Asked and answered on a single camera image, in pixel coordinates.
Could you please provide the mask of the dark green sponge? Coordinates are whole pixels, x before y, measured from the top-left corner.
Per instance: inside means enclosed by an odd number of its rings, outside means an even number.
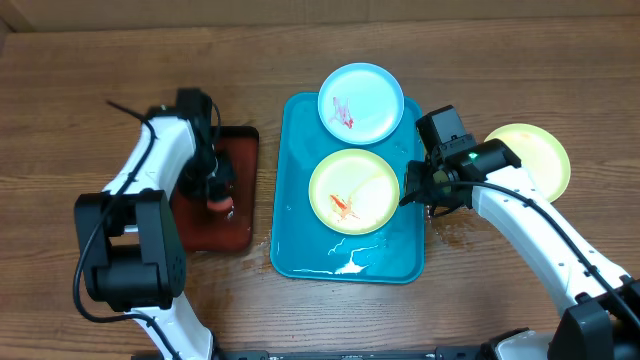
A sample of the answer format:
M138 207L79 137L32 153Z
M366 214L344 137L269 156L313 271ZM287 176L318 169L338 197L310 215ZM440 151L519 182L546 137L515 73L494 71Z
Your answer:
M233 209L234 201L231 197L225 197L219 200L208 200L206 206L212 212L229 213Z

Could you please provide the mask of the yellow-green plate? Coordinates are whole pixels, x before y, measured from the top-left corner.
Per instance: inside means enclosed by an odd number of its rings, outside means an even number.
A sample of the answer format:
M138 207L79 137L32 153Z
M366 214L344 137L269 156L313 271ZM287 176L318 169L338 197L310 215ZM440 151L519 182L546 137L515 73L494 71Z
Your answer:
M493 139L502 141L520 158L532 182L549 202L565 192L571 177L570 159L551 133L534 125L514 123L497 128L485 141Z
M325 157L312 172L309 202L316 217L346 235L382 228L398 207L400 186L392 167L363 149L344 149Z

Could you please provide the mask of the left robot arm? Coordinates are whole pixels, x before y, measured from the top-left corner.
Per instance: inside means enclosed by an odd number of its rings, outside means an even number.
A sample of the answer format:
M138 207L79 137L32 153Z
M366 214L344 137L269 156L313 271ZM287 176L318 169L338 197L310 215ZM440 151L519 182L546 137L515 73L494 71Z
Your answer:
M93 323L135 321L160 359L221 359L184 292L186 253L170 208L174 193L213 211L233 206L235 174L217 147L219 108L201 89L180 88L174 105L133 116L141 133L125 165L74 205L74 305Z

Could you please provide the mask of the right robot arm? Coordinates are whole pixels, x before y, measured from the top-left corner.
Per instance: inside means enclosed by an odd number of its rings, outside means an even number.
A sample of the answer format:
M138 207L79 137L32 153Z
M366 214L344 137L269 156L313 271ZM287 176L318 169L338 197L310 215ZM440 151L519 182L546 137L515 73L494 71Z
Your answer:
M481 359L636 359L639 282L591 246L536 189L498 139L455 139L411 161L402 205L432 217L461 207L492 224L531 268L561 316L552 334L514 330L481 345Z

